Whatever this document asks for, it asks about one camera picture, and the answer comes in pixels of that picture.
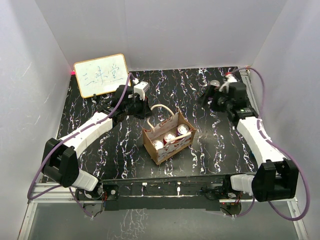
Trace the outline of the patterned canvas tote bag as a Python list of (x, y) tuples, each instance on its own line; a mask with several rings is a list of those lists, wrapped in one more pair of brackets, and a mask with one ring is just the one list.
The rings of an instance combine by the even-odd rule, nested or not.
[[(169, 107), (163, 104), (156, 104), (151, 107), (152, 110), (155, 108), (164, 108), (171, 114), (171, 116), (155, 126), (150, 123), (150, 118), (147, 118), (146, 122), (150, 129), (142, 129), (142, 138), (143, 145), (148, 154), (156, 165), (160, 165), (186, 147), (190, 146), (193, 143), (196, 130), (191, 123), (187, 121), (180, 110), (174, 113)], [(181, 124), (188, 125), (189, 132), (184, 135), (177, 136), (177, 127)], [(156, 150), (153, 146), (153, 141), (161, 140), (163, 142), (164, 135), (168, 132), (174, 133), (176, 137), (164, 144), (164, 148)]]

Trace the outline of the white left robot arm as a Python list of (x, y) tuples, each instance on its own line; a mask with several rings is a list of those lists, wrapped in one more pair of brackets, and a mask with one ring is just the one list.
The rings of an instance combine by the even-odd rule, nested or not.
[(93, 200), (103, 195), (101, 181), (79, 168), (80, 155), (95, 140), (115, 128), (128, 116), (144, 120), (152, 116), (146, 92), (150, 85), (120, 85), (97, 112), (75, 131), (60, 139), (49, 139), (44, 148), (41, 171), (64, 188), (82, 189)]

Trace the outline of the red Coca-Cola can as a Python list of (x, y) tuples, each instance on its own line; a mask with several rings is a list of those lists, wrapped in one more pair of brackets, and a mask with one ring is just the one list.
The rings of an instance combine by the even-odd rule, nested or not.
[(165, 145), (166, 143), (168, 143), (170, 140), (174, 139), (175, 137), (176, 137), (176, 135), (173, 132), (167, 132), (163, 136), (163, 144)]

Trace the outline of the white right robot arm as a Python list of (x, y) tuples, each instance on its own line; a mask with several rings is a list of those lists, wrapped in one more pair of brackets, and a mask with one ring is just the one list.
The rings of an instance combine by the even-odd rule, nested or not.
[(223, 181), (223, 194), (233, 199), (240, 192), (258, 202), (291, 199), (296, 194), (299, 171), (292, 160), (269, 144), (267, 134), (258, 124), (254, 108), (249, 106), (246, 85), (232, 82), (221, 87), (212, 80), (198, 102), (215, 112), (227, 113), (228, 119), (248, 144), (256, 160), (255, 175), (233, 174)]

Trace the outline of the purple Fanta can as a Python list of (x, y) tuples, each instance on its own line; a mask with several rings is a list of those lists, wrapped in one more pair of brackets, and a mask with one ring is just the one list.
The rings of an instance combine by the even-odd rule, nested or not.
[(218, 80), (211, 80), (209, 84), (211, 86), (214, 86), (215, 88), (219, 88), (221, 86), (221, 84)]
[(177, 126), (177, 129), (176, 129), (176, 136), (179, 137), (179, 136), (182, 136), (182, 135), (185, 135), (189, 132), (190, 128), (188, 125), (186, 124), (180, 124)]

